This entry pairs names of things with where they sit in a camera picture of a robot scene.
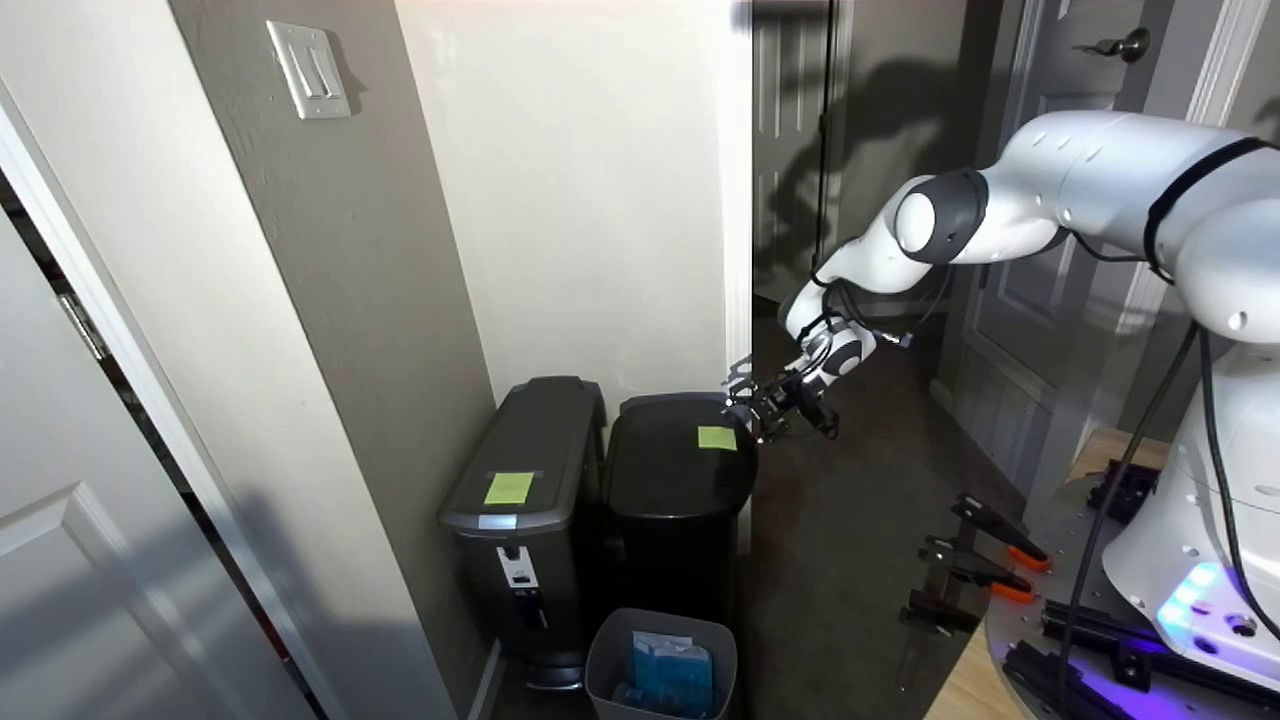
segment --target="trash can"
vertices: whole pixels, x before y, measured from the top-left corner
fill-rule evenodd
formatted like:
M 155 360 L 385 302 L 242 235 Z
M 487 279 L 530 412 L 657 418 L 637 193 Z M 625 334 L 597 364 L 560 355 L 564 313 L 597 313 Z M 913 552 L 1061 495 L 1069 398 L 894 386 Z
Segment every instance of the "trash can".
M 466 464 L 441 525 L 481 622 L 530 689 L 575 690 L 589 653 L 575 500 L 599 485 L 599 386 L 545 377 L 511 386 Z
M 589 653 L 586 689 L 591 696 L 591 709 L 599 720 L 668 720 L 666 711 L 637 709 L 625 696 L 631 684 L 631 631 L 666 631 L 666 635 L 689 635 L 691 642 L 709 647 L 713 675 L 717 675 L 717 698 L 713 720 L 726 720 L 731 711 L 736 690 L 736 641 L 726 622 L 691 618 L 691 617 L 668 617 L 668 611 L 646 611 L 646 607 L 618 607 Z
M 721 395 L 625 398 L 591 505 L 591 617 L 657 607 L 731 622 L 754 485 L 755 440 L 726 418 Z

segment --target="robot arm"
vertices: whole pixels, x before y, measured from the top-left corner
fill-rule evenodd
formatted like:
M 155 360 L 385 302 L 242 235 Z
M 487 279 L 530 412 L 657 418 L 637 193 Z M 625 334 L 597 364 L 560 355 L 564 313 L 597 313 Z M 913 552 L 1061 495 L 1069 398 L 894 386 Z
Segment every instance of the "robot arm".
M 799 355 L 763 386 L 731 372 L 730 406 L 755 436 L 783 428 L 789 406 L 832 431 L 822 395 L 878 352 L 878 332 L 830 302 L 832 285 L 894 296 L 935 263 L 1037 255 L 1061 231 L 1143 251 L 1182 279 L 1206 329 L 1280 342 L 1280 285 L 1269 285 L 1280 272 L 1280 245 L 1269 240 L 1280 198 L 1269 186 L 1280 186 L 1278 151 L 1252 151 L 1226 127 L 1124 113 L 1037 114 L 992 168 L 908 178 L 864 235 L 832 251 L 783 318 Z
M 838 428 L 822 395 L 878 352 L 878 332 L 830 302 L 832 285 L 905 293 L 934 263 L 1003 263 L 1061 231 L 1143 255 L 1200 329 L 1237 341 L 1206 383 L 1222 398 L 1194 398 L 1160 491 L 1110 543 L 1105 571 L 1171 653 L 1280 690 L 1280 151 L 1269 144 L 1156 114 L 1051 113 L 992 168 L 908 178 L 799 288 L 783 318 L 799 355 L 783 379 L 759 386 L 736 372 L 730 406 L 759 440 L 789 406 Z

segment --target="white wall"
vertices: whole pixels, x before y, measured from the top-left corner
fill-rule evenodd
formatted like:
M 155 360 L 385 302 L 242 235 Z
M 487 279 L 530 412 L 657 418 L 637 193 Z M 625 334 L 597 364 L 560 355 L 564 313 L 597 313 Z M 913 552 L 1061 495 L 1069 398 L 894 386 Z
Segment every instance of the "white wall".
M 319 661 L 325 673 L 307 675 L 327 714 L 452 714 L 370 478 L 170 3 L 9 0 L 0 81 L 146 341 L 155 379 L 132 377 L 137 386 L 175 405 L 193 444 L 174 446 L 193 458 L 211 514 L 226 527 L 235 518 L 233 541 L 247 541 L 233 552 L 247 558 L 258 547 L 264 571 L 253 579 L 273 587 L 268 611 L 294 618 L 289 641 Z M 325 168 L 342 168 L 345 151 L 337 144 Z
M 493 392 L 717 386 L 750 352 L 750 27 L 731 0 L 395 0 Z
M 456 709 L 483 641 L 441 505 L 493 412 L 393 0 L 170 0 Z M 333 35 L 356 114 L 300 124 L 264 21 Z

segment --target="light switch plate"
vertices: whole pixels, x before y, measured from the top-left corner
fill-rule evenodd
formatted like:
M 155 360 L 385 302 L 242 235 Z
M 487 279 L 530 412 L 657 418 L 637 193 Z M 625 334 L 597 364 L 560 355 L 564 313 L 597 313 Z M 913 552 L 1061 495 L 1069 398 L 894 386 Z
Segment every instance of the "light switch plate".
M 345 71 L 325 27 L 268 21 L 268 35 L 300 119 L 352 114 Z

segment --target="sticker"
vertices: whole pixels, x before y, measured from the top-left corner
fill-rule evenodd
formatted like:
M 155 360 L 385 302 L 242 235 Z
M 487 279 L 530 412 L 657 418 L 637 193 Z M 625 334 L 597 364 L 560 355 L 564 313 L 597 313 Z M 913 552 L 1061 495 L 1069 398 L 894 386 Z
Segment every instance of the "sticker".
M 698 446 L 736 453 L 736 431 L 726 422 L 701 422 Z
M 483 508 L 530 505 L 533 477 L 537 471 L 493 471 L 487 491 L 483 491 Z

